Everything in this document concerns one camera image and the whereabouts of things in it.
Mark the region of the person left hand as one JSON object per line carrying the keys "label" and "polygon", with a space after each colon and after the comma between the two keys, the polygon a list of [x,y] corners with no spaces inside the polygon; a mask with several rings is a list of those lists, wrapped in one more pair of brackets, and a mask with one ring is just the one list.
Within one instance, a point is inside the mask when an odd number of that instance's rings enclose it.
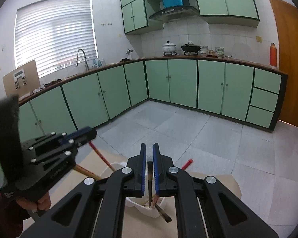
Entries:
{"label": "person left hand", "polygon": [[47,192],[42,198],[38,200],[28,200],[24,197],[17,197],[16,202],[19,206],[26,210],[39,210],[47,211],[51,207],[51,200],[49,192]]}

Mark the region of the red sleeved left forearm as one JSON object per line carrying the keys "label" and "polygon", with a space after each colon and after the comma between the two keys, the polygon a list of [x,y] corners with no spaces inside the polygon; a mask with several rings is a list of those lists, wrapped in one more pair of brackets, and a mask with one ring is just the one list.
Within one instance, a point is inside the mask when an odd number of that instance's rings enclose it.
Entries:
{"label": "red sleeved left forearm", "polygon": [[23,209],[0,194],[0,237],[19,237],[23,231]]}

